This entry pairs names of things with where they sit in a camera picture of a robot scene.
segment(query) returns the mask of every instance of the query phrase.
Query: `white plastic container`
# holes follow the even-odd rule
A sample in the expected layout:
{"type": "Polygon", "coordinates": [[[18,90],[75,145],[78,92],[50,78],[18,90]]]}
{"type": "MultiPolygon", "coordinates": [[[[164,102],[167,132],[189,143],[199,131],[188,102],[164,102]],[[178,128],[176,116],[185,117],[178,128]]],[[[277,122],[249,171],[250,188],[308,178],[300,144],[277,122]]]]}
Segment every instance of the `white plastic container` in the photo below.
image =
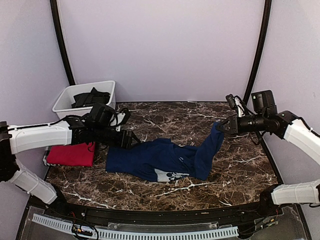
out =
{"type": "Polygon", "coordinates": [[[54,111],[60,119],[64,118],[67,115],[83,116],[84,114],[89,113],[92,109],[92,106],[71,108],[71,104],[76,102],[74,99],[75,95],[90,93],[93,87],[95,87],[95,89],[99,92],[110,93],[110,100],[106,105],[113,109],[116,108],[116,82],[100,81],[66,87],[54,104],[52,111],[54,111]]]}

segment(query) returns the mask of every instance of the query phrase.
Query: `brown marble tabletop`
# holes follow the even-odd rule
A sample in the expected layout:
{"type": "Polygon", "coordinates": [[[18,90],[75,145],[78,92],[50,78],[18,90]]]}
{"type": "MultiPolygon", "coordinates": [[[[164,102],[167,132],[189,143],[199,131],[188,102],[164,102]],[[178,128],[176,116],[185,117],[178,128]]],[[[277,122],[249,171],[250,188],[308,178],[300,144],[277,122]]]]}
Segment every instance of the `brown marble tabletop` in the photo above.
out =
{"type": "MultiPolygon", "coordinates": [[[[199,146],[213,122],[234,112],[219,102],[131,102],[124,128],[142,141],[171,138],[180,146],[199,146]]],[[[68,202],[99,208],[139,211],[204,210],[259,201],[259,194],[277,183],[260,145],[249,134],[225,135],[206,181],[186,177],[174,182],[148,182],[127,173],[106,172],[108,149],[98,146],[93,167],[51,167],[47,181],[61,188],[68,202]]]]}

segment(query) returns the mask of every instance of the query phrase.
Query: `red cloth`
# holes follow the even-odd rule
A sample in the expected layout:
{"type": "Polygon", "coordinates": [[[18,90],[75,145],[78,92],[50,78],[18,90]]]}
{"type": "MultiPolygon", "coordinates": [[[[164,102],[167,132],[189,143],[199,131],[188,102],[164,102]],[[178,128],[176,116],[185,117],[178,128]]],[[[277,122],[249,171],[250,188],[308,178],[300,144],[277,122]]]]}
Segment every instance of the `red cloth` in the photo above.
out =
{"type": "Polygon", "coordinates": [[[46,159],[48,164],[60,164],[66,166],[92,167],[94,162],[95,143],[77,145],[53,146],[46,159]]]}

